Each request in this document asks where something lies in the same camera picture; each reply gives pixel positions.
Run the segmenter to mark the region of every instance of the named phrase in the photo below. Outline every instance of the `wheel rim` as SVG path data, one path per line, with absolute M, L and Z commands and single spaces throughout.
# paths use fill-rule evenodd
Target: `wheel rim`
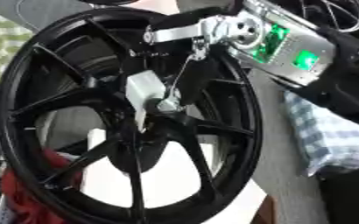
M 44 79 L 43 76 L 33 78 L 32 74 L 37 71 L 34 69 L 45 71 L 47 67 L 55 67 L 62 73 L 66 73 L 75 83 L 82 84 L 83 79 L 87 77 L 86 70 L 73 63 L 70 65 L 71 63 L 66 61 L 66 57 L 61 53 L 76 48 L 79 42 L 83 43 L 82 37 L 91 33 L 94 33 L 94 38 L 103 40 L 108 48 L 116 48 L 118 47 L 117 42 L 113 41 L 113 37 L 109 36 L 106 31 L 110 30 L 110 33 L 118 34 L 120 29 L 127 30 L 130 26 L 134 30 L 142 31 L 149 22 L 160 17 L 162 16 L 156 13 L 125 8 L 91 10 L 67 17 L 44 29 L 29 41 L 11 62 L 2 78 L 0 84 L 0 144 L 4 155 L 25 186 L 40 201 L 67 220 L 80 223 L 135 223 L 135 221 L 137 223 L 201 223 L 220 212 L 234 199 L 249 181 L 256 167 L 262 141 L 261 116 L 257 100 L 241 68 L 237 67 L 229 56 L 219 55 L 216 57 L 216 62 L 220 65 L 222 75 L 211 81 L 201 97 L 209 98 L 209 100 L 200 100 L 200 102 L 209 101 L 215 107 L 218 106 L 216 109 L 221 110 L 219 116 L 222 117 L 222 120 L 226 120 L 224 127 L 216 127 L 216 125 L 220 125 L 216 121 L 203 122 L 193 119 L 189 122 L 189 117 L 184 115 L 176 116 L 175 119 L 153 117 L 155 123 L 158 123 L 157 121 L 165 123 L 164 130 L 169 129 L 174 135 L 174 140 L 180 141 L 186 146 L 184 148 L 200 174 L 202 190 L 190 198 L 170 206 L 144 209 L 143 200 L 140 200 L 142 197 L 133 200 L 131 208 L 123 208 L 109 206 L 90 199 L 72 187 L 66 190 L 61 187 L 59 191 L 59 189 L 53 189 L 53 185 L 48 185 L 52 184 L 53 174 L 58 173 L 48 164 L 42 151 L 39 150 L 41 147 L 36 138 L 35 118 L 43 111 L 74 106 L 69 102 L 88 105 L 91 98 L 86 98 L 86 95 L 88 97 L 94 95 L 102 101 L 110 101 L 110 104 L 115 102 L 116 106 L 114 108 L 108 106 L 109 109 L 116 109 L 118 105 L 123 105 L 126 108 L 127 104 L 113 95 L 108 99 L 107 95 L 102 96 L 91 88 L 76 88 L 58 94 L 51 98 L 51 103 L 47 103 L 48 97 L 45 96 L 45 103 L 41 103 L 41 101 L 34 104 L 39 99 L 36 99 L 37 97 L 33 93 L 38 90 L 28 87 L 37 83 L 34 81 Z M 42 61 L 50 61 L 50 65 L 45 65 L 42 68 L 40 63 Z M 95 59 L 91 59 L 90 62 L 92 65 L 100 63 Z M 89 104 L 88 106 L 99 110 L 96 105 Z M 101 115 L 103 119 L 107 119 L 107 125 L 118 124 L 116 121 L 110 121 L 110 115 L 104 113 Z M 192 128 L 196 127 L 202 130 L 201 134 L 218 132 L 224 134 L 226 141 L 229 141 L 230 151 L 224 158 L 221 169 L 213 177 L 205 167 L 205 161 L 203 161 L 205 159 L 201 159 L 203 156 L 198 149 L 200 147 L 195 142 L 197 138 L 194 138 L 193 132 L 187 133 L 188 127 L 190 127 L 189 123 L 193 125 Z M 94 151 L 93 154 L 88 154 L 89 158 L 95 157 L 96 160 L 102 156 L 98 155 L 99 150 Z M 133 162 L 130 163 L 139 163 L 137 151 L 129 153 L 134 153 L 131 154 L 134 157 L 131 157 Z M 136 189 L 132 188 L 133 193 L 134 195 L 140 194 L 142 193 L 138 180 L 140 174 L 137 173 L 136 166 L 131 165 L 131 167 L 133 168 L 130 168 L 130 176 L 132 173 L 135 174 L 134 177 L 130 177 L 132 187 Z

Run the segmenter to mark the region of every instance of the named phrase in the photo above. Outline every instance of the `bolt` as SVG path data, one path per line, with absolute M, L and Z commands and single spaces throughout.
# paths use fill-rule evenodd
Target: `bolt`
M 144 41 L 149 43 L 149 44 L 152 44 L 153 42 L 153 35 L 152 33 L 150 33 L 149 31 L 147 31 L 145 34 L 144 34 Z
M 245 24 L 244 23 L 239 23 L 236 26 L 238 27 L 238 29 L 242 30 L 243 27 L 245 26 Z

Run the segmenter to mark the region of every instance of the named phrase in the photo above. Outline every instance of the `cable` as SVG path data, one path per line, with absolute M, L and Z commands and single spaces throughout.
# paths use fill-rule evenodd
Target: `cable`
M 302 9 L 302 17 L 307 19 L 307 12 L 306 12 L 306 6 L 305 6 L 305 0 L 299 0 L 300 7 Z
M 38 31 L 38 27 L 35 26 L 34 24 L 30 23 L 27 19 L 25 19 L 25 17 L 22 15 L 21 13 L 21 6 L 23 4 L 25 0 L 19 0 L 17 3 L 16 3 L 16 13 L 18 14 L 19 18 L 25 23 L 27 24 L 28 26 L 30 26 L 30 28 L 33 30 L 33 31 Z
M 340 31 L 341 27 L 339 26 L 339 23 L 337 22 L 336 16 L 334 15 L 334 11 L 332 10 L 331 5 L 329 3 L 326 3 L 326 2 L 324 2 L 324 4 L 327 6 L 327 10 L 329 12 L 329 15 L 331 15 L 332 22 L 334 22 L 334 27 L 336 27 L 336 30 Z
M 359 0 L 351 0 L 350 2 L 355 6 L 356 11 L 358 13 L 358 17 L 354 16 L 353 14 L 351 14 L 349 11 L 345 10 L 343 7 L 341 7 L 340 5 L 336 4 L 336 3 L 332 3 L 329 0 L 321 0 L 326 6 L 327 9 L 329 11 L 329 14 L 331 15 L 334 25 L 337 27 L 337 30 L 340 32 L 356 32 L 359 30 Z M 340 29 L 339 25 L 337 23 L 336 17 L 334 15 L 334 12 L 332 11 L 331 6 L 335 7 L 336 9 L 343 11 L 344 13 L 350 15 L 351 17 L 354 17 L 356 20 L 356 24 L 350 28 L 347 29 Z

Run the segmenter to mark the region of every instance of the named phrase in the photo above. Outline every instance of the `metal arm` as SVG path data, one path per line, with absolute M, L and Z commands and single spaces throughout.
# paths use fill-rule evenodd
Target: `metal arm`
M 194 53 L 184 67 L 197 69 L 207 64 L 212 47 L 222 46 L 242 66 L 263 70 L 285 88 L 359 123 L 359 39 L 320 29 L 265 0 L 245 1 L 236 16 L 206 14 L 184 20 L 183 25 L 180 15 L 172 21 L 169 17 L 168 22 L 150 26 L 144 41 L 157 46 L 191 39 Z M 189 75 L 178 75 L 170 94 L 158 105 L 161 112 L 192 103 L 189 95 L 200 92 L 213 73 Z M 177 86 L 186 80 L 185 90 Z

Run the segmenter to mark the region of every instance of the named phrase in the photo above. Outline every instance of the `gray surface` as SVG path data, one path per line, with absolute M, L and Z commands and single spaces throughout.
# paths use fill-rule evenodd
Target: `gray surface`
M 15 12 L 15 2 L 0 0 L 0 14 L 20 23 Z M 222 5 L 220 0 L 204 2 Z M 179 0 L 179 7 L 203 7 L 206 5 L 204 2 Z M 74 0 L 26 0 L 22 12 L 33 24 L 42 28 L 53 20 L 87 8 Z M 277 201 L 278 224 L 326 224 L 317 185 L 314 179 L 306 178 L 303 172 L 304 165 L 285 118 L 278 87 L 263 76 L 253 75 L 252 81 L 263 108 L 265 126 L 263 155 L 254 175 L 255 180 Z

